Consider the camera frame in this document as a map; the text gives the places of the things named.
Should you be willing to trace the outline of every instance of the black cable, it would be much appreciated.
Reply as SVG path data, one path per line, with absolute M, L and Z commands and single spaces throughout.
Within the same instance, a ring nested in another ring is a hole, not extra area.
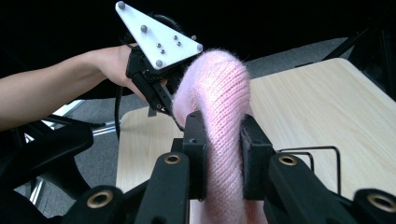
M 116 102 L 114 105 L 114 121 L 116 125 L 117 138 L 120 141 L 120 102 L 122 98 L 123 87 L 117 87 Z

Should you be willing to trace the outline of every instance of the knit texture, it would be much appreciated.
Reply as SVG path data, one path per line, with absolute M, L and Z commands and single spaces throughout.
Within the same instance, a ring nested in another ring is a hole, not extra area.
M 240 124 L 251 113 L 249 75 L 231 53 L 212 49 L 188 68 L 175 94 L 173 112 L 185 126 L 200 110 L 207 133 L 206 198 L 193 201 L 193 223 L 267 223 L 262 202 L 243 199 Z

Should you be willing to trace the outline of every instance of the brass insert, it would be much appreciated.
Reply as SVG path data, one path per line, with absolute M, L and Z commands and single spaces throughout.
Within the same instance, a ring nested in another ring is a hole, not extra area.
M 381 195 L 381 194 L 376 194 L 376 193 L 371 193 L 367 195 L 367 200 L 374 205 L 375 207 L 389 212 L 389 213 L 395 213 L 396 212 L 396 202 L 393 200 L 389 199 L 388 197 Z
M 282 162 L 285 165 L 296 165 L 297 164 L 297 160 L 295 160 L 293 157 L 290 156 L 281 156 L 279 157 L 279 161 Z
M 169 155 L 164 160 L 168 164 L 177 164 L 181 161 L 181 158 L 178 155 Z
M 108 189 L 93 194 L 87 201 L 90 208 L 100 208 L 113 200 L 113 192 Z

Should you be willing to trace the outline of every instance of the light wood surface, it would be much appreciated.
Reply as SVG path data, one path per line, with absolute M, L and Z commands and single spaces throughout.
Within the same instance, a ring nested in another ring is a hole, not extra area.
M 251 80 L 255 119 L 275 150 L 334 146 L 341 152 L 342 194 L 377 188 L 396 195 L 396 104 L 343 59 L 309 64 Z M 117 187 L 149 179 L 157 157 L 182 137 L 174 121 L 148 109 L 121 120 Z M 336 190 L 335 157 L 314 151 L 316 174 Z

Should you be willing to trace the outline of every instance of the black mechanical arm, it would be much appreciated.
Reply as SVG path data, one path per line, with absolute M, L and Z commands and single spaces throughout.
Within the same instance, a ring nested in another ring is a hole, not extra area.
M 136 46 L 132 48 L 129 56 L 126 76 L 146 97 L 152 111 L 164 113 L 174 119 L 172 95 L 176 92 L 191 60 L 193 58 L 156 70 L 151 66 L 143 51 Z
M 328 190 L 304 161 L 275 152 L 256 120 L 241 131 L 244 198 L 264 201 L 268 223 L 396 223 L 396 197 L 360 189 L 350 201 Z M 122 193 L 111 186 L 87 191 L 63 224 L 189 223 L 190 200 L 205 199 L 207 142 L 200 111 L 187 117 L 183 138 L 161 155 L 151 178 Z

